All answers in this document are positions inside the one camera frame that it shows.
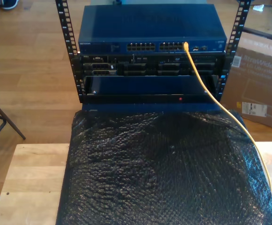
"white paper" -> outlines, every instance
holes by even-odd
[[[231,64],[232,67],[240,67],[241,64],[241,56],[236,56],[234,57],[233,64]]]
[[[262,12],[262,11],[263,11],[263,8],[264,8],[264,5],[254,6],[254,7],[253,7],[253,10]]]
[[[267,116],[267,105],[242,102],[242,113],[253,116]]]

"shoe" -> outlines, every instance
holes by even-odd
[[[4,10],[10,10],[17,6],[19,0],[0,0],[0,5]]]

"label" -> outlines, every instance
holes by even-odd
[[[236,56],[234,57],[233,64],[231,64],[232,67],[240,67],[241,64],[241,56]]]
[[[267,116],[267,105],[242,102],[242,113],[253,116]]]

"bubble wrap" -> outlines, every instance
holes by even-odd
[[[57,224],[272,225],[272,194],[251,140],[222,112],[80,111]]]

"chair leg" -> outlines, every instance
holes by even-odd
[[[0,109],[0,115],[2,118],[4,118],[8,124],[25,140],[25,136],[22,134],[22,132],[17,128],[17,126],[12,122],[12,120]]]

